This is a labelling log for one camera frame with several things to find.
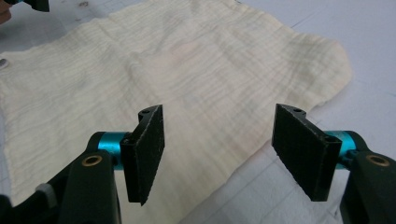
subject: blue metal cylinder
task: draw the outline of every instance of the blue metal cylinder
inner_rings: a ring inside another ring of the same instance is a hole
[[[356,150],[356,144],[349,133],[345,131],[326,131],[328,135],[334,136],[340,139],[343,143],[341,145],[340,153],[338,158],[344,158],[349,150]],[[340,163],[335,167],[336,169],[346,169],[346,167]]]
[[[121,149],[120,141],[127,133],[104,133],[99,141],[98,149],[106,150],[110,155],[112,155],[117,164],[114,166],[115,170],[123,170],[123,165],[121,162]]]

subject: cloth fold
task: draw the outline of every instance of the cloth fold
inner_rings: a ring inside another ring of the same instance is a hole
[[[95,132],[130,132],[163,105],[166,148],[125,223],[176,223],[272,134],[276,103],[304,110],[351,79],[336,41],[298,34],[234,0],[148,0],[52,43],[6,52],[0,76],[14,204],[56,175]]]

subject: white surface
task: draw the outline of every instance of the white surface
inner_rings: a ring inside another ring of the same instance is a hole
[[[322,130],[360,133],[372,150],[396,159],[391,144],[396,133],[396,3],[391,0],[242,2],[271,13],[297,31],[341,42],[355,77],[337,97],[314,109],[309,118]],[[105,16],[134,1],[102,0],[90,2],[85,8],[78,7],[78,3],[66,1],[66,7],[53,10],[49,16],[54,20],[23,4],[15,6],[13,20],[0,27],[0,53],[49,42],[82,22]],[[61,1],[51,1],[53,8],[60,4]],[[3,157],[0,162],[0,186],[3,186],[0,190],[9,192]],[[336,172],[328,202],[311,203],[294,184],[274,150],[264,147],[182,223],[341,223],[337,206],[347,175],[348,172]],[[266,197],[271,197],[271,204]]]

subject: screw hole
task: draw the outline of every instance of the screw hole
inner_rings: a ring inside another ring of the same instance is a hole
[[[82,161],[83,166],[94,166],[102,161],[101,156],[90,156]]]
[[[389,166],[390,165],[389,161],[387,161],[386,159],[384,159],[382,157],[376,156],[376,155],[368,155],[366,157],[366,159],[368,161],[370,161],[371,163],[379,165],[379,166]]]

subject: cream cloth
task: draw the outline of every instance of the cream cloth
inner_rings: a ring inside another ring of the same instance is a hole
[[[233,0],[148,0],[3,55],[0,106],[12,201],[56,175],[99,131],[163,105],[165,143],[145,206],[124,223],[176,223],[271,138],[276,103],[309,110],[351,79],[335,42]]]

